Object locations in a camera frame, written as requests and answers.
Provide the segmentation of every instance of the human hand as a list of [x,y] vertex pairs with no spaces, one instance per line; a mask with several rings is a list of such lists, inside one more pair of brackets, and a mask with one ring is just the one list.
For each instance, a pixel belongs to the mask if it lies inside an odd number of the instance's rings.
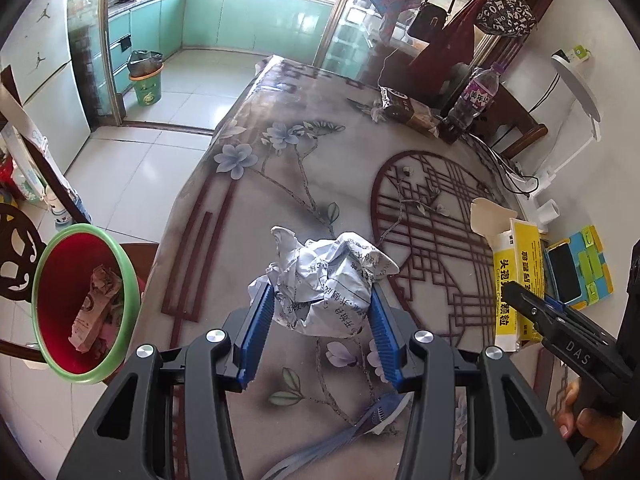
[[565,390],[565,406],[556,417],[556,426],[565,440],[569,439],[577,428],[582,436],[597,444],[582,464],[583,469],[590,471],[599,468],[618,451],[622,441],[622,418],[613,418],[585,408],[578,415],[578,420],[574,420],[572,407],[579,392],[580,379],[569,383]]

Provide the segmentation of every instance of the yellow box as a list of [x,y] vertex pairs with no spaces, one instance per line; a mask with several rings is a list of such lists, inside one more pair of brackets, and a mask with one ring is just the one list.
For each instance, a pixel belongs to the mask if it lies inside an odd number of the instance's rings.
[[539,341],[533,323],[502,302],[502,285],[515,281],[539,298],[545,295],[542,245],[536,224],[485,198],[471,204],[471,229],[486,238],[494,252],[495,345],[515,352],[520,343]]

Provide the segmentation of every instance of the white wall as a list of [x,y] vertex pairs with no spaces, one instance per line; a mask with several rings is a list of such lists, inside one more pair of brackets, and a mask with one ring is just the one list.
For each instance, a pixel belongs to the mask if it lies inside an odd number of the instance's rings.
[[[614,335],[626,305],[631,249],[640,238],[640,52],[608,0],[554,0],[536,31],[505,73],[505,86],[527,108],[555,75],[549,63],[558,48],[582,44],[592,57],[580,71],[598,101],[602,141],[593,143],[558,173],[540,197],[553,198],[561,217],[549,224],[551,240],[594,224],[604,245],[615,292],[584,312]],[[548,126],[545,139],[520,161],[533,171],[558,142],[547,164],[557,167],[590,136],[590,124],[564,83],[533,113]],[[564,125],[559,137],[558,128]]]

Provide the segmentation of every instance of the floral tablecloth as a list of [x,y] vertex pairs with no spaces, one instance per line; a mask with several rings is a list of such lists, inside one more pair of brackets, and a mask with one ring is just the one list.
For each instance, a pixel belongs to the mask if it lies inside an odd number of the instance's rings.
[[[175,201],[130,351],[186,345],[248,306],[248,284],[275,258],[276,225],[302,243],[358,233],[401,269],[382,283],[392,306],[461,348],[492,342],[492,257],[470,230],[469,205],[502,202],[494,178],[468,146],[385,121],[377,97],[329,72],[268,61]],[[386,384],[368,326],[338,339],[273,323],[257,377],[227,398],[249,480],[396,476],[410,398]],[[179,391],[175,400],[176,476],[186,478]],[[456,418],[459,476],[464,395]]]

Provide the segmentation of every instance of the dark red cloth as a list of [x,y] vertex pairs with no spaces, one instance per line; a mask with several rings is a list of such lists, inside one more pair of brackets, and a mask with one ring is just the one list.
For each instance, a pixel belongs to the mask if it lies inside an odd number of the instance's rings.
[[436,96],[456,63],[473,61],[474,23],[486,1],[470,0],[409,64],[412,79],[425,94]]

